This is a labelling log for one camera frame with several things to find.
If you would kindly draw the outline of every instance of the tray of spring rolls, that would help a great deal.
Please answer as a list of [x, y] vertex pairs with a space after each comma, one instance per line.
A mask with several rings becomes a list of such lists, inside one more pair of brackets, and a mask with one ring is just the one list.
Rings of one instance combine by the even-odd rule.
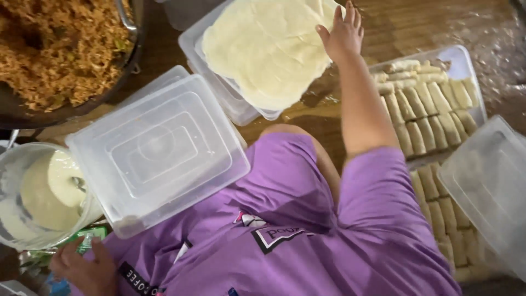
[[422, 213], [461, 282], [491, 278], [478, 232], [437, 177], [441, 163], [487, 121], [477, 76], [460, 45], [369, 67], [406, 156]]
[[444, 159], [487, 115], [468, 50], [454, 45], [369, 67], [415, 168]]

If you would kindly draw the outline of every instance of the metal pot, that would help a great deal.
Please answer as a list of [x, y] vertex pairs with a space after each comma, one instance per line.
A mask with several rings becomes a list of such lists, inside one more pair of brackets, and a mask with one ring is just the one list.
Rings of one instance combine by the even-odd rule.
[[28, 109], [23, 100], [7, 84], [0, 85], [0, 129], [25, 130], [41, 129], [57, 125], [85, 115], [93, 109], [106, 102], [119, 88], [124, 85], [128, 76], [134, 71], [142, 51], [145, 40], [145, 20], [147, 11], [147, 0], [130, 0], [133, 10], [134, 21], [129, 22], [124, 14], [121, 0], [115, 0], [123, 23], [130, 31], [131, 39], [135, 46], [123, 64], [123, 73], [117, 83], [104, 94], [89, 100], [86, 103], [73, 107], [63, 106], [53, 112], [35, 112]]

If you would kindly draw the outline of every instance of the right hand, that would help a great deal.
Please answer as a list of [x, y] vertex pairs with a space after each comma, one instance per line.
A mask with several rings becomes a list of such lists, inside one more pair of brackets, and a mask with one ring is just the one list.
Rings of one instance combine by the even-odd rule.
[[49, 268], [58, 277], [75, 285], [85, 296], [117, 295], [117, 273], [112, 256], [100, 239], [92, 240], [93, 261], [76, 252], [84, 237], [61, 247], [53, 255]]
[[325, 51], [336, 64], [344, 62], [349, 55], [360, 55], [363, 40], [363, 27], [358, 9], [353, 7], [351, 1], [346, 3], [345, 9], [346, 15], [343, 18], [341, 6], [336, 8], [330, 33], [324, 26], [316, 26]]

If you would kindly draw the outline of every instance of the purple shirt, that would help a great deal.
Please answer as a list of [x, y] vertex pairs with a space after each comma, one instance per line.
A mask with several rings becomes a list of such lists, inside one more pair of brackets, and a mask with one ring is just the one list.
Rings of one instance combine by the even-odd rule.
[[210, 198], [128, 240], [108, 236], [121, 295], [461, 294], [399, 149], [346, 165], [336, 214], [310, 137], [268, 134], [247, 157], [251, 172]]

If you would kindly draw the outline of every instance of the wooden table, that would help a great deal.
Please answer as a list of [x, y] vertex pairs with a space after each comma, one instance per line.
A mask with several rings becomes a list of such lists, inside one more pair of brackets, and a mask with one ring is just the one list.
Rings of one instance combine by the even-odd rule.
[[[526, 68], [522, 48], [526, 46], [524, 40], [520, 40], [520, 33], [526, 31], [517, 27], [513, 9], [507, 1], [356, 0], [355, 4], [364, 17], [366, 37], [362, 53], [368, 64], [463, 44], [472, 55], [489, 114], [502, 114], [515, 129], [526, 134], [523, 119], [526, 102], [521, 96], [522, 89], [504, 87], [501, 81], [515, 84], [526, 77], [522, 72], [522, 68]], [[132, 76], [110, 102], [85, 116], [43, 130], [37, 137], [39, 141], [63, 145], [66, 135], [111, 111], [160, 74], [175, 65], [187, 66], [177, 43], [180, 32], [170, 27], [163, 7], [152, 2], [149, 13], [149, 31], [140, 60], [142, 72]], [[253, 143], [261, 131], [273, 123], [299, 125], [321, 142], [341, 170], [345, 150], [341, 138], [337, 71], [330, 69], [324, 77], [322, 84], [315, 83], [302, 102], [285, 110], [278, 120], [269, 122], [260, 117], [247, 126], [238, 127], [247, 143]], [[22, 136], [32, 133], [23, 131]]]

